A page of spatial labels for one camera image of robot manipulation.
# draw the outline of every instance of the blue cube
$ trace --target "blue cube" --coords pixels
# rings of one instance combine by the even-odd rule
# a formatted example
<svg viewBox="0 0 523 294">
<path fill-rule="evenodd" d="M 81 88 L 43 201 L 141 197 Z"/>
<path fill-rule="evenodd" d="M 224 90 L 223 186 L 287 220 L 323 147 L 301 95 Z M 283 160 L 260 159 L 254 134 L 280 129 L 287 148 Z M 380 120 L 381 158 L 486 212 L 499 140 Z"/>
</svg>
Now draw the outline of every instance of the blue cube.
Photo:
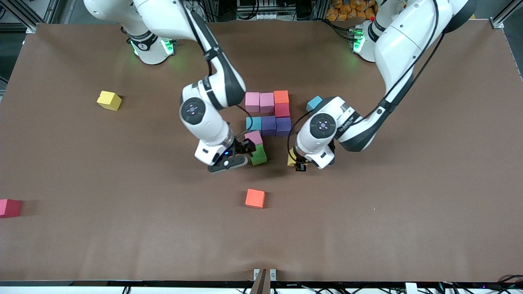
<svg viewBox="0 0 523 294">
<path fill-rule="evenodd" d="M 251 131 L 262 131 L 262 118 L 261 117 L 253 117 L 253 119 L 251 120 L 250 117 L 247 117 L 247 122 L 245 123 L 245 128 L 248 129 L 250 126 L 251 126 L 251 123 L 252 123 L 252 127 L 251 127 Z"/>
<path fill-rule="evenodd" d="M 276 118 L 276 136 L 287 137 L 291 131 L 292 123 L 290 117 Z"/>
<path fill-rule="evenodd" d="M 314 97 L 314 99 L 312 99 L 311 101 L 309 101 L 309 103 L 307 103 L 307 112 L 316 108 L 316 106 L 318 106 L 318 104 L 320 104 L 321 101 L 322 101 L 322 98 L 320 96 Z"/>
<path fill-rule="evenodd" d="M 275 136 L 276 135 L 276 117 L 262 116 L 261 117 L 261 135 Z"/>
</svg>

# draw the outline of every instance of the light blue cube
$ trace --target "light blue cube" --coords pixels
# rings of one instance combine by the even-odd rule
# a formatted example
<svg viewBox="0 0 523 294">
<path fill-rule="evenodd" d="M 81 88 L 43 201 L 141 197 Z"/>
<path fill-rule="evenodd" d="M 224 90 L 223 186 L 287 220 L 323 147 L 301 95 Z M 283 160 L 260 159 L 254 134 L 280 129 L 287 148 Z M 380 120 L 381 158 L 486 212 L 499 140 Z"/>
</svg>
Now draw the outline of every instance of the light blue cube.
<svg viewBox="0 0 523 294">
<path fill-rule="evenodd" d="M 309 103 L 307 103 L 307 112 L 316 108 L 316 106 L 318 106 L 318 104 L 320 104 L 321 101 L 322 101 L 322 98 L 320 96 L 314 97 L 314 99 L 312 99 L 311 101 L 309 101 Z"/>
<path fill-rule="evenodd" d="M 261 117 L 253 117 L 253 119 L 251 120 L 250 117 L 247 117 L 247 120 L 246 120 L 246 123 L 245 123 L 245 128 L 248 129 L 250 126 L 251 126 L 251 121 L 252 121 L 252 124 L 253 126 L 251 127 L 251 131 L 262 131 L 262 118 Z"/>
</svg>

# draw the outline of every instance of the foam block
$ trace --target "foam block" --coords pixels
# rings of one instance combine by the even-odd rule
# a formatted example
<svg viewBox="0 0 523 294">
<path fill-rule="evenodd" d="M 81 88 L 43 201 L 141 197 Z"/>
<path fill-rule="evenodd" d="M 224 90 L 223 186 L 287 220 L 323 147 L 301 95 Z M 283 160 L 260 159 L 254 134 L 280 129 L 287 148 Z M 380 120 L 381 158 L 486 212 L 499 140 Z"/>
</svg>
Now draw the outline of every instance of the foam block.
<svg viewBox="0 0 523 294">
<path fill-rule="evenodd" d="M 274 104 L 274 114 L 276 117 L 290 117 L 291 112 L 289 110 L 289 104 L 288 103 Z"/>
<path fill-rule="evenodd" d="M 247 198 L 245 199 L 245 206 L 262 209 L 264 201 L 265 192 L 254 189 L 247 189 Z"/>
<path fill-rule="evenodd" d="M 245 122 L 245 128 L 248 129 L 250 126 L 251 126 L 251 122 L 252 122 L 252 127 L 250 128 L 250 131 L 261 131 L 262 130 L 262 118 L 261 117 L 253 117 L 253 119 L 251 120 L 250 117 L 247 117 L 246 119 L 246 122 Z"/>
<path fill-rule="evenodd" d="M 261 134 L 264 136 L 276 135 L 276 117 L 262 116 L 261 117 Z"/>
<path fill-rule="evenodd" d="M 318 104 L 320 104 L 321 101 L 322 98 L 320 96 L 314 97 L 311 101 L 309 101 L 309 103 L 307 103 L 307 112 L 316 108 L 316 106 L 318 106 Z"/>
<path fill-rule="evenodd" d="M 271 114 L 274 112 L 274 94 L 260 93 L 260 112 Z"/>
<path fill-rule="evenodd" d="M 265 154 L 265 149 L 263 144 L 256 145 L 256 151 L 251 155 L 251 163 L 254 165 L 262 164 L 267 162 L 267 154 Z"/>
<path fill-rule="evenodd" d="M 276 118 L 276 136 L 287 137 L 291 131 L 291 118 L 290 117 L 277 117 Z"/>
<path fill-rule="evenodd" d="M 294 160 L 294 158 L 296 158 L 296 154 L 294 153 L 294 148 L 291 148 L 289 150 L 289 152 L 291 153 L 292 157 L 289 154 L 287 154 L 287 165 L 294 167 L 294 166 L 296 166 L 296 161 Z"/>
<path fill-rule="evenodd" d="M 274 91 L 274 104 L 289 103 L 289 91 Z"/>
<path fill-rule="evenodd" d="M 14 218 L 20 215 L 22 201 L 0 199 L 0 219 Z"/>
<path fill-rule="evenodd" d="M 255 145 L 263 144 L 260 131 L 249 132 L 245 134 L 245 138 L 251 140 Z"/>
<path fill-rule="evenodd" d="M 105 109 L 117 111 L 122 103 L 122 98 L 113 92 L 102 91 L 96 102 Z"/>
<path fill-rule="evenodd" d="M 245 93 L 245 110 L 248 112 L 260 112 L 260 93 Z"/>
</svg>

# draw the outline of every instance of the yellow cube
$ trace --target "yellow cube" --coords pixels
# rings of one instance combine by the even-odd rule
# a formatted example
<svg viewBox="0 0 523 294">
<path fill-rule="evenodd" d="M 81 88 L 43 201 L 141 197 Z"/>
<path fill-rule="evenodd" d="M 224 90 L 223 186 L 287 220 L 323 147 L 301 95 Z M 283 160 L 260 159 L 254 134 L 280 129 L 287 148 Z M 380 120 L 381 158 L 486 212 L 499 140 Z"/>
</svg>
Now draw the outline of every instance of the yellow cube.
<svg viewBox="0 0 523 294">
<path fill-rule="evenodd" d="M 122 98 L 113 92 L 102 91 L 96 102 L 105 109 L 116 111 L 120 107 L 120 103 L 122 103 Z"/>
<path fill-rule="evenodd" d="M 296 166 L 296 161 L 294 160 L 294 158 L 296 158 L 296 155 L 294 154 L 294 148 L 291 148 L 291 150 L 289 150 L 289 152 L 291 153 L 292 157 L 287 154 L 287 166 Z"/>
</svg>

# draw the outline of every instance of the magenta cube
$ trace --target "magenta cube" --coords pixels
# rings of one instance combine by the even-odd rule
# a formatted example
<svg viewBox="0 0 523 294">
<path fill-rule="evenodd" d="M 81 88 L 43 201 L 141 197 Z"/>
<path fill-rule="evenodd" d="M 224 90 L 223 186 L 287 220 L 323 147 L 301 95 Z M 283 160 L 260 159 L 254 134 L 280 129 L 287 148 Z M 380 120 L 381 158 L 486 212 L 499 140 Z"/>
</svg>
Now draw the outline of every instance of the magenta cube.
<svg viewBox="0 0 523 294">
<path fill-rule="evenodd" d="M 260 112 L 260 93 L 245 93 L 245 110 L 248 112 Z"/>
<path fill-rule="evenodd" d="M 260 93 L 260 112 L 264 114 L 274 112 L 274 93 Z"/>
<path fill-rule="evenodd" d="M 287 137 L 291 131 L 292 123 L 290 117 L 276 118 L 276 136 Z"/>
<path fill-rule="evenodd" d="M 276 135 L 276 117 L 262 116 L 261 117 L 261 134 L 264 136 Z"/>
<path fill-rule="evenodd" d="M 14 218 L 20 215 L 22 201 L 0 199 L 0 219 Z"/>
<path fill-rule="evenodd" d="M 245 134 L 245 138 L 251 140 L 255 145 L 263 144 L 262 135 L 259 131 L 249 132 Z"/>
<path fill-rule="evenodd" d="M 276 117 L 290 117 L 291 112 L 288 103 L 276 103 L 274 105 L 274 114 Z"/>
</svg>

